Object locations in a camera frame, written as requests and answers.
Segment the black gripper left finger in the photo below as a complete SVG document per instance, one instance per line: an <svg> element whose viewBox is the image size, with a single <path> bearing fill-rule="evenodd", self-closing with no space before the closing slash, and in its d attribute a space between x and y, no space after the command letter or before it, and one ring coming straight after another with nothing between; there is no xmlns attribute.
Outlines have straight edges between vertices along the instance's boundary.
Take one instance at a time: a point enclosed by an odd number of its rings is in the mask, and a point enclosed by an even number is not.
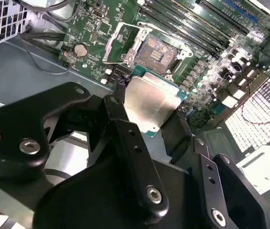
<svg viewBox="0 0 270 229"><path fill-rule="evenodd" d="M149 154L120 100L68 82L0 107L0 178L38 179L50 145L72 131L88 134L94 164L110 155Z"/></svg>

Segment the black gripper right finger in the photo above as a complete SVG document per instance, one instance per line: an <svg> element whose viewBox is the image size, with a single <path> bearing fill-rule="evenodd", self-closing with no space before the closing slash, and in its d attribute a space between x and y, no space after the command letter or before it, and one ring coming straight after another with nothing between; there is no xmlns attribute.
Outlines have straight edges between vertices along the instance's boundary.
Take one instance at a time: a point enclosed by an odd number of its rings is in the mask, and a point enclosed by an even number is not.
<svg viewBox="0 0 270 229"><path fill-rule="evenodd" d="M185 169L188 218L194 229L270 229L270 207L225 154L206 143L173 113L161 127L171 164Z"/></svg>

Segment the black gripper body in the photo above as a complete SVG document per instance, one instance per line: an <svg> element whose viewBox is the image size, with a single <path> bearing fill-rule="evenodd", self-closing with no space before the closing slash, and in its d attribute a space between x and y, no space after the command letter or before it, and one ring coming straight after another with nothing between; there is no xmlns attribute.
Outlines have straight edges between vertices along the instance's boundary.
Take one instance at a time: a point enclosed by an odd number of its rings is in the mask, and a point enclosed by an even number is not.
<svg viewBox="0 0 270 229"><path fill-rule="evenodd" d="M193 156L190 172L149 154L106 156L56 185L40 201L35 229L203 229L210 212L200 194L210 163Z"/></svg>

